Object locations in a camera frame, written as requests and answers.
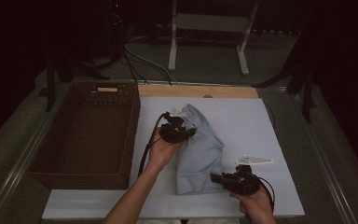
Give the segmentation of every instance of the crumpled fabric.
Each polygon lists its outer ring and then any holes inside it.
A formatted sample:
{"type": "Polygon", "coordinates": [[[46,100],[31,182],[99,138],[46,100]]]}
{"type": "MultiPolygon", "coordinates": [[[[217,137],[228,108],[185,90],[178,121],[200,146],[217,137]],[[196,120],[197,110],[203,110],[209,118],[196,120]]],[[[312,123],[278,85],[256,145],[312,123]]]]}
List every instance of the crumpled fabric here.
{"type": "Polygon", "coordinates": [[[196,127],[196,133],[179,148],[177,194],[221,192],[223,187],[211,181],[211,173],[222,174],[221,160],[224,144],[214,133],[208,120],[193,105],[186,105],[186,129],[196,127]]]}

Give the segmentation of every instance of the white stand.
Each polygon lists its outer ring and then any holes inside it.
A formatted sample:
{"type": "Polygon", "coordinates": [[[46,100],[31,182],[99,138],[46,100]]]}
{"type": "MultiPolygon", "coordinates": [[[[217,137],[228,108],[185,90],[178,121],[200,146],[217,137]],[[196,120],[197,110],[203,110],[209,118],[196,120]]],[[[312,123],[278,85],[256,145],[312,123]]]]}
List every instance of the white stand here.
{"type": "Polygon", "coordinates": [[[254,4],[251,15],[249,17],[228,17],[213,15],[195,15],[183,14],[176,12],[176,0],[173,0],[172,7],[172,41],[170,60],[168,70],[173,72],[176,67],[176,29],[194,29],[194,30],[211,30],[225,32],[243,32],[243,40],[237,46],[238,59],[240,60],[241,72],[243,75],[249,75],[248,65],[246,63],[244,50],[252,31],[255,13],[258,4],[254,4]]]}

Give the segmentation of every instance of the white board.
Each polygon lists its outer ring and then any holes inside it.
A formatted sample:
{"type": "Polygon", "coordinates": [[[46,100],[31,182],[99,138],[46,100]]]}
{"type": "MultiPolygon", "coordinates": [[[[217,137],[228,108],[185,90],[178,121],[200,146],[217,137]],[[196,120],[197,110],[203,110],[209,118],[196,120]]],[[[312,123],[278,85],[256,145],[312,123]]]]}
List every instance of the white board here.
{"type": "MultiPolygon", "coordinates": [[[[252,166],[253,173],[267,179],[275,191],[274,216],[303,216],[304,210],[290,175],[269,115],[261,99],[141,97],[141,114],[135,137],[131,183],[136,180],[145,145],[158,117],[186,104],[195,106],[225,144],[223,172],[235,172],[235,160],[244,154],[273,159],[252,166]]],[[[238,201],[227,192],[191,196],[176,195],[177,155],[164,168],[150,192],[140,218],[243,217],[238,201]]],[[[58,190],[51,192],[43,219],[105,217],[124,190],[58,190]]]]}

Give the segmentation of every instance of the brown basket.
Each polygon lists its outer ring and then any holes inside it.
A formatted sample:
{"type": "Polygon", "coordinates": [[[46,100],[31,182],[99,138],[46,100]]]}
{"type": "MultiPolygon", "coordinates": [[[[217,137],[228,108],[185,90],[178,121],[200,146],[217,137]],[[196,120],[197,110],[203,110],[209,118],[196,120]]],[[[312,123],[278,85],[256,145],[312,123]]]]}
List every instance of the brown basket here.
{"type": "Polygon", "coordinates": [[[74,83],[28,174],[48,189],[127,189],[137,85],[74,83]]]}

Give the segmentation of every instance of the dark background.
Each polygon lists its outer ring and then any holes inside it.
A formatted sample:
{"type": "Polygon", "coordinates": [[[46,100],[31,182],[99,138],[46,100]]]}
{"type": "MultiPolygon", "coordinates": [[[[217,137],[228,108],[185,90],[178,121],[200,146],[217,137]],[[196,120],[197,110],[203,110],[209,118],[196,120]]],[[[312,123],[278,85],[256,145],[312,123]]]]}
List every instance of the dark background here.
{"type": "MultiPolygon", "coordinates": [[[[210,1],[208,6],[204,2],[182,1],[180,9],[232,15],[246,13],[223,7],[224,1],[210,1]]],[[[46,68],[40,41],[44,27],[56,24],[56,31],[63,32],[62,27],[71,24],[73,29],[67,30],[60,41],[68,52],[80,55],[79,60],[103,48],[90,41],[98,36],[90,36],[84,27],[104,21],[79,22],[78,11],[71,4],[72,1],[0,1],[0,127],[34,89],[34,78],[46,68]],[[59,18],[55,20],[58,24],[49,23],[52,18],[59,18]]],[[[121,12],[125,12],[126,19],[140,34],[157,35],[157,24],[170,24],[171,7],[170,1],[140,0],[122,8],[121,12]]],[[[288,64],[302,63],[310,59],[310,53],[314,55],[314,82],[321,86],[326,102],[358,156],[358,1],[261,2],[254,28],[260,34],[273,31],[298,35],[288,64]]]]}

